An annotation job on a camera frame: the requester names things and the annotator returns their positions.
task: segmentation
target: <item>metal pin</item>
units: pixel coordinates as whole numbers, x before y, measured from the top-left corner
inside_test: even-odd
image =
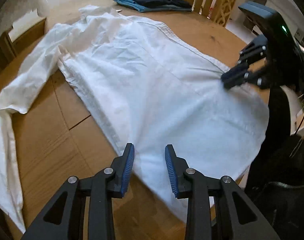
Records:
[[[260,86],[261,84],[262,84],[262,79],[259,78],[259,79],[257,80],[257,85]]]
[[[113,169],[112,168],[105,168],[104,169],[104,173],[105,174],[111,174],[113,172]]]
[[[186,169],[186,173],[187,174],[194,174],[195,173],[195,170],[193,168],[187,168]]]
[[[68,182],[71,184],[75,183],[76,181],[77,181],[77,177],[75,177],[75,176],[68,178]]]
[[[222,178],[222,180],[223,180],[223,182],[225,182],[225,183],[231,183],[231,181],[232,181],[231,177],[229,177],[229,176],[224,176],[224,177]]]

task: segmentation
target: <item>wire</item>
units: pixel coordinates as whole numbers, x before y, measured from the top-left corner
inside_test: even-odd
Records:
[[[294,135],[296,135],[296,134],[297,134],[297,132],[298,132],[299,128],[301,127],[301,125],[302,125],[303,121],[304,121],[304,116],[303,116],[303,119],[300,121],[300,124],[299,124],[299,126],[298,126],[298,128],[297,128],[296,132],[294,133]]]

